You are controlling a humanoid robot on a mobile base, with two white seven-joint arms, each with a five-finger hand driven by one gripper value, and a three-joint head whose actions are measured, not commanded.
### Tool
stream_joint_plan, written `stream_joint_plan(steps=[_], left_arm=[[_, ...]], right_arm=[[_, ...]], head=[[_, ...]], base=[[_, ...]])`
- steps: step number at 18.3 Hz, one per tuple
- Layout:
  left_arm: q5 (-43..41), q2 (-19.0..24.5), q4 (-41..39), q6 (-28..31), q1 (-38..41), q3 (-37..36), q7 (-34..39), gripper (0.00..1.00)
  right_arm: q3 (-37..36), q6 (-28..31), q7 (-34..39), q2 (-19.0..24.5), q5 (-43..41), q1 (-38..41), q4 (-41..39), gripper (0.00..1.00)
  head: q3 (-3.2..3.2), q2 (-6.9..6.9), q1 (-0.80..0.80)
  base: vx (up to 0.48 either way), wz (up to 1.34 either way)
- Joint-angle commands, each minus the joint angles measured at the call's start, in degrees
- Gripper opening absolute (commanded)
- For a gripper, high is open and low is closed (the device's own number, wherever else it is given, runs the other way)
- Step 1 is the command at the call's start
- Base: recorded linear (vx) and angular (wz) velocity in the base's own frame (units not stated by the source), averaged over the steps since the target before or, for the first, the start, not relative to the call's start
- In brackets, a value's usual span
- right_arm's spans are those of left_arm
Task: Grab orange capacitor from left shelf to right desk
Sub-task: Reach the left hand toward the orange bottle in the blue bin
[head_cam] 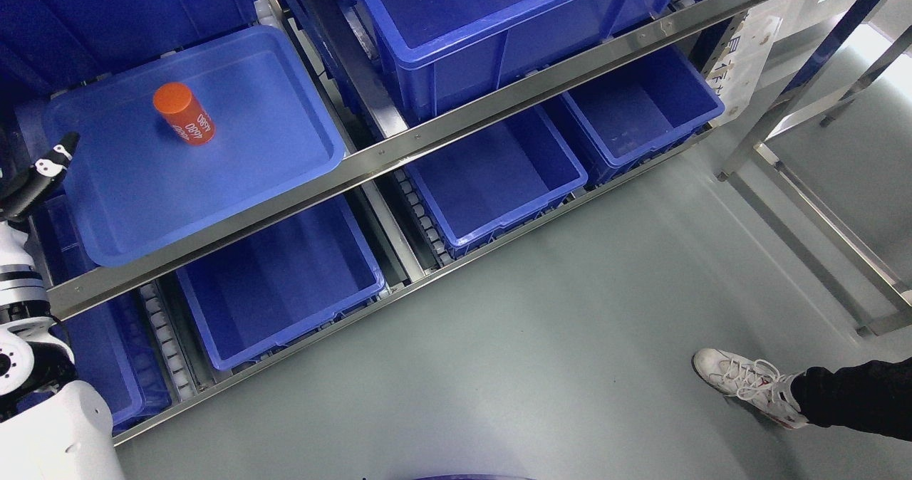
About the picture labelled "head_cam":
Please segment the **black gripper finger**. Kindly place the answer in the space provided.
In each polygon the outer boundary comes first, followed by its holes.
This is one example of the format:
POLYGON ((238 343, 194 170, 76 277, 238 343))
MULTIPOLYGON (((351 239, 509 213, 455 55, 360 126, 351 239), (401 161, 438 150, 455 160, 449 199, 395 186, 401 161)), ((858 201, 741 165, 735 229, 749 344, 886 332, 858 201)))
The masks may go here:
POLYGON ((68 174, 81 134, 67 132, 56 145, 34 163, 37 174, 49 179, 63 179, 68 174))

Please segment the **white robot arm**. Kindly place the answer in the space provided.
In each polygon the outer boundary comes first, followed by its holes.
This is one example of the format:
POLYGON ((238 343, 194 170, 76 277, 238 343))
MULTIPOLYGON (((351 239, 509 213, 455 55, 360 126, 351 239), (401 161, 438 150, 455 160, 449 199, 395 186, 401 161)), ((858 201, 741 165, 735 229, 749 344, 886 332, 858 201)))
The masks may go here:
POLYGON ((123 479, 112 414, 79 378, 52 327, 48 289, 26 250, 29 214, 64 180, 81 136, 66 133, 2 191, 1 474, 4 479, 123 479))

